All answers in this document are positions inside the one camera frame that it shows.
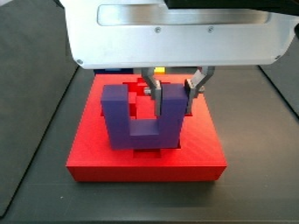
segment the blue u-shaped block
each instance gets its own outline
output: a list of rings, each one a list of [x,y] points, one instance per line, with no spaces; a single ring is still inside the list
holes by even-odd
[[[162,84],[161,115],[130,120],[126,85],[105,85],[100,102],[110,148],[177,148],[186,101],[181,84]]]

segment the yellow object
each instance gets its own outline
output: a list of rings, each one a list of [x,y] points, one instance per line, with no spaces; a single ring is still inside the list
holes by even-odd
[[[153,69],[153,74],[164,74],[164,67],[162,66],[157,66]]]

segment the dark gray surface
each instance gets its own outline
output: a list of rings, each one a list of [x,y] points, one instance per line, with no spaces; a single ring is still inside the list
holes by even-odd
[[[73,182],[64,164],[92,79],[78,70],[5,221],[299,221],[299,124],[256,67],[218,67],[205,85],[228,160],[210,183]]]
[[[269,80],[299,115],[299,39],[293,42],[284,56],[269,66],[261,66]]]
[[[0,7],[0,216],[42,139],[76,65],[52,0]]]

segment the red platform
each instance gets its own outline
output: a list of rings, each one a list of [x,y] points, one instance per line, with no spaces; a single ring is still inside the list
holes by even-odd
[[[141,95],[144,85],[136,83],[137,77],[96,75],[66,162],[72,177],[96,182],[216,180],[226,161],[201,94],[193,101],[192,116],[184,117],[178,149],[110,150],[98,101],[102,86],[130,83],[129,109],[134,108],[134,118],[154,117],[153,102]],[[185,78],[189,76],[162,75],[157,79],[182,83]]]

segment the metal plate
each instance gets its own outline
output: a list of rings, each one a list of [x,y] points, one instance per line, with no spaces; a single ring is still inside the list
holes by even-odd
[[[100,25],[263,24],[268,12],[257,10],[168,10],[164,4],[110,4],[97,8]]]

